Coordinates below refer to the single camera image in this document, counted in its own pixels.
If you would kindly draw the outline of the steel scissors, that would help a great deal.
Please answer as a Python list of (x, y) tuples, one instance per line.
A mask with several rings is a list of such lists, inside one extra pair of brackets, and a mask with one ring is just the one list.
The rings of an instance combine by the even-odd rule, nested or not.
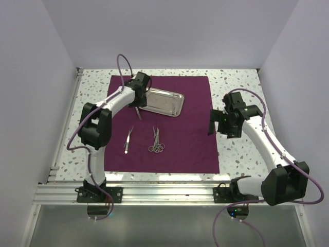
[(165, 149), (165, 144), (161, 143), (159, 140), (159, 128), (157, 128), (156, 131), (157, 131), (157, 135), (158, 135), (158, 143), (160, 144), (160, 147), (161, 147), (160, 152), (162, 152)]

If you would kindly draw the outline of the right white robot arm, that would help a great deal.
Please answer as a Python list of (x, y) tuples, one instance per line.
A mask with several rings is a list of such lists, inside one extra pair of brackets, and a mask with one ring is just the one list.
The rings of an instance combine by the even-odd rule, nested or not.
[(282, 145), (262, 121), (263, 113), (256, 106), (226, 113), (210, 111), (209, 134), (217, 131), (228, 138), (240, 138), (245, 133), (255, 145), (268, 169), (266, 178), (252, 176), (231, 180), (229, 196), (235, 202), (263, 198), (274, 206), (305, 196), (309, 174), (306, 162), (282, 150)]

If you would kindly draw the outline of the steel clamp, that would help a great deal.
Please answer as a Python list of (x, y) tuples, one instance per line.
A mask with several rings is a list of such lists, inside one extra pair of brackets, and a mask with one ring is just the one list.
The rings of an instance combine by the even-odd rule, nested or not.
[(148, 151), (149, 152), (155, 152), (157, 149), (157, 142), (156, 142), (156, 131), (155, 128), (153, 127), (153, 137), (154, 137), (154, 141), (153, 144), (151, 146), (148, 147)]

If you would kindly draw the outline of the purple cloth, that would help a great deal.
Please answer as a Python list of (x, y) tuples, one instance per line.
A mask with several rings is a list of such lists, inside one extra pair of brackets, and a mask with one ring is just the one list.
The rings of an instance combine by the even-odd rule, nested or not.
[[(203, 76), (153, 76), (152, 87), (183, 94), (178, 117), (125, 107), (112, 120), (112, 136), (104, 154), (105, 171), (154, 173), (218, 173), (219, 161), (215, 134), (208, 135), (212, 110), (210, 84)], [(133, 128), (128, 154), (124, 144)], [(162, 152), (149, 152), (153, 127), (159, 128)]]

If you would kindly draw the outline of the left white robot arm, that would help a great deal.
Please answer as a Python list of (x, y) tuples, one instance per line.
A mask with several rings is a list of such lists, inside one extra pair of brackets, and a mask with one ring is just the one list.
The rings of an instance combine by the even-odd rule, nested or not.
[(125, 107), (145, 107), (148, 87), (120, 86), (116, 91), (97, 103), (86, 103), (80, 123), (74, 135), (81, 139), (87, 150), (87, 178), (92, 187), (88, 195), (95, 202), (106, 198), (107, 190), (101, 186), (105, 181), (104, 152), (112, 136), (112, 119)]

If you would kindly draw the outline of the thin steel tweezers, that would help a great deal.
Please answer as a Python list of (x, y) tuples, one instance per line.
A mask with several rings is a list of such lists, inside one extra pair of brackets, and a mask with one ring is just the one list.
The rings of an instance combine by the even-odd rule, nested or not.
[(137, 116), (138, 116), (139, 120), (142, 120), (140, 112), (139, 112), (139, 108), (136, 107), (135, 110), (136, 110), (136, 113), (137, 113)]

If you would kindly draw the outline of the steel forceps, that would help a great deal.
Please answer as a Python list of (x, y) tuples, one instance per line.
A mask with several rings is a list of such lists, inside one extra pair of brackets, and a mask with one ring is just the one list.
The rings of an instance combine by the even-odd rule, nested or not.
[(149, 147), (149, 151), (158, 153), (161, 151), (161, 147), (160, 144), (158, 143), (158, 135), (154, 127), (153, 127), (153, 134), (154, 134), (154, 143), (152, 146)]

